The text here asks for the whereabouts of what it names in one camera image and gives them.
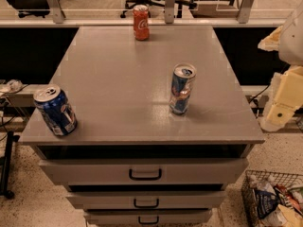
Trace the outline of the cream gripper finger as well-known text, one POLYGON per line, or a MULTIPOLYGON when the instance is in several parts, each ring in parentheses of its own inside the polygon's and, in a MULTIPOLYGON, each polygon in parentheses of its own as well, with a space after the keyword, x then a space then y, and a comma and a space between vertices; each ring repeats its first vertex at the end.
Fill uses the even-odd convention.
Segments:
POLYGON ((277 27, 270 35, 266 36, 258 43, 258 49, 264 51, 278 51, 280 45, 280 35, 283 26, 277 27))
POLYGON ((265 131, 282 129, 303 106, 303 67, 292 65, 283 74, 274 73, 269 100, 259 124, 265 131))

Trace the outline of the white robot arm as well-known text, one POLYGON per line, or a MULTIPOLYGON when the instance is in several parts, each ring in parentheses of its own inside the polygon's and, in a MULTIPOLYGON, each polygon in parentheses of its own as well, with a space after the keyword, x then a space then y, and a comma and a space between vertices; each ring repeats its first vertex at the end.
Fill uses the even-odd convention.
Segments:
POLYGON ((259 124, 265 131, 282 129, 303 106, 303 2, 276 28, 262 39, 258 48, 277 51, 290 67, 283 74, 274 73, 269 100, 259 124))

